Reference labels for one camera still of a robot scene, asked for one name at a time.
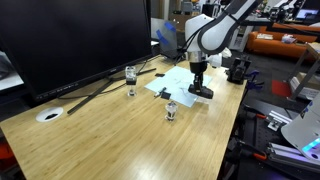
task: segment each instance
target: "wooden table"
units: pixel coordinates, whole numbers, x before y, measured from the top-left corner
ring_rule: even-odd
[[[299,93],[301,92],[302,88],[308,83],[310,78],[313,76],[313,74],[318,70],[320,67],[320,44],[318,43],[307,43],[306,44],[306,50],[298,60],[297,64],[293,68],[293,71],[290,73],[287,82],[290,83],[291,79],[297,75],[298,70],[302,64],[302,62],[305,60],[305,58],[311,54],[315,58],[315,62],[313,63],[312,67],[309,69],[306,76],[303,78],[303,80],[300,82],[299,86],[292,92],[292,95],[289,97],[289,99],[294,100],[298,97]]]
[[[189,67],[187,61],[178,64]],[[137,96],[127,88],[100,95],[72,115],[82,99],[55,99],[1,123],[27,179],[216,179],[245,85],[228,82],[224,68],[208,67],[212,100],[192,108],[178,104],[176,120],[165,120],[168,100],[144,88],[155,73],[173,67],[162,58],[146,64]],[[88,94],[104,80],[65,97]],[[112,87],[124,83],[117,82]],[[62,106],[56,120],[39,123],[36,115]]]

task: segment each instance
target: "black equipment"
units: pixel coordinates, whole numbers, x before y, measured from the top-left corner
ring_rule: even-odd
[[[144,0],[0,2],[0,46],[36,100],[152,57]]]
[[[250,64],[249,56],[242,55],[240,58],[236,58],[232,66],[226,70],[226,74],[228,75],[227,80],[235,84],[243,84],[245,74]]]
[[[207,62],[202,61],[200,63],[190,63],[190,70],[194,73],[193,84],[190,84],[188,91],[198,96],[212,99],[213,91],[206,86],[202,86],[203,72],[207,69]]]

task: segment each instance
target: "cable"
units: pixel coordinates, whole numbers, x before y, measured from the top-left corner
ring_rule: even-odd
[[[159,58],[159,57],[161,57],[160,55],[157,55],[157,56],[154,56],[154,57],[152,57],[152,58],[150,58],[150,59],[147,59],[146,61],[147,62],[150,62],[150,61],[153,61],[153,60],[155,60],[155,59],[157,59],[157,58]]]
[[[290,29],[294,29],[294,30],[297,30],[297,31],[301,31],[301,32],[304,32],[304,33],[307,33],[307,34],[312,34],[312,35],[320,36],[320,33],[305,31],[305,30],[301,30],[301,29],[298,29],[298,28],[295,28],[295,27],[292,27],[292,26],[289,26],[289,25],[284,25],[284,24],[279,24],[279,25],[282,25],[282,26],[285,26],[285,27],[288,27],[288,28],[290,28]]]
[[[143,64],[143,66],[140,68],[139,72],[137,73],[137,75],[139,75],[141,72],[141,70],[144,68],[144,66],[146,65],[147,63],[147,60],[145,61],[145,63]],[[87,96],[85,99],[83,99],[82,101],[80,101],[80,103],[78,103],[76,106],[74,106],[73,108],[71,108],[67,113],[68,114],[73,114],[74,112],[76,112],[78,109],[80,109],[81,107],[83,107],[85,104],[87,104],[88,102],[90,102],[93,98],[95,98],[96,96],[98,95],[101,95],[101,94],[106,94],[106,93],[109,93],[109,92],[112,92],[112,91],[115,91],[121,87],[124,87],[124,85],[126,85],[126,83],[112,89],[112,90],[109,90],[109,91],[106,91],[106,92],[103,92],[105,89],[107,89],[110,85],[113,84],[113,80],[110,79],[109,77],[107,77],[107,79],[109,79],[109,82],[105,83],[103,86],[101,86],[100,88],[98,88],[96,91],[94,91],[92,94],[90,94],[89,96]]]
[[[156,68],[139,72],[139,73],[138,73],[138,76],[139,76],[139,75],[143,75],[143,74],[145,74],[145,73],[149,73],[149,72],[151,72],[151,71],[154,71],[155,69],[156,69]],[[114,78],[114,79],[111,79],[111,80],[112,80],[113,82],[115,82],[115,81],[120,81],[120,80],[123,80],[123,79],[122,79],[122,77],[120,77],[120,78]],[[126,85],[126,83],[123,83],[123,84],[119,85],[118,87],[115,87],[115,88],[110,89],[110,90],[108,90],[108,91],[101,92],[99,95],[107,94],[107,93],[116,91],[116,90],[124,87],[125,85]],[[59,96],[58,96],[57,99],[68,100],[68,99],[78,99],[78,98],[90,97],[90,96],[92,96],[92,95],[91,95],[91,94],[87,94],[87,95],[80,95],[80,96],[73,96],[73,97],[59,97]]]
[[[140,70],[138,71],[137,74],[139,74],[141,72],[141,70],[146,66],[147,62],[148,62],[147,60],[144,61],[142,67],[140,68]]]
[[[185,53],[187,51],[187,49],[189,48],[189,46],[191,45],[193,39],[196,37],[196,35],[207,25],[209,25],[211,22],[215,21],[216,19],[211,20],[210,22],[206,23],[205,25],[203,25],[202,27],[200,27],[199,29],[197,29],[194,33],[191,34],[191,36],[186,40],[186,42],[183,44],[183,46],[180,49],[180,52],[178,53],[177,57],[175,58],[175,63],[174,65],[176,65],[177,63],[179,63],[178,58],[181,57],[181,55],[183,53]]]
[[[284,111],[286,111],[286,113],[287,113],[288,117],[289,117],[290,119],[292,119],[292,116],[290,115],[290,113],[289,113],[288,109],[287,109],[287,108],[284,108]]]

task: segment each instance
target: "cardboard box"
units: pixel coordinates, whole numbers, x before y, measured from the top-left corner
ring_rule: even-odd
[[[301,82],[305,76],[305,73],[299,72],[296,77],[298,81]],[[318,81],[314,76],[312,76],[309,82],[304,87],[320,90],[320,81]]]
[[[299,86],[302,79],[305,77],[305,73],[298,73],[296,77],[293,77],[290,81],[290,87],[292,91],[295,91]],[[320,82],[312,77],[309,82],[302,88],[299,93],[299,97],[313,100],[320,92]]]

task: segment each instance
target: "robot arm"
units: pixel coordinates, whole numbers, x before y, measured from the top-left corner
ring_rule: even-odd
[[[190,93],[208,99],[213,97],[213,91],[202,86],[203,72],[207,69],[203,54],[214,55],[222,52],[240,22],[262,1],[234,0],[216,19],[202,14],[186,22],[185,36],[187,43],[190,41],[187,49],[190,70],[195,74],[193,85],[188,89]]]
[[[210,18],[204,14],[186,22],[186,39],[191,37],[199,28],[188,52],[202,51],[208,55],[218,54],[228,46],[229,40],[239,23],[244,21],[263,0],[234,0],[217,17]]]

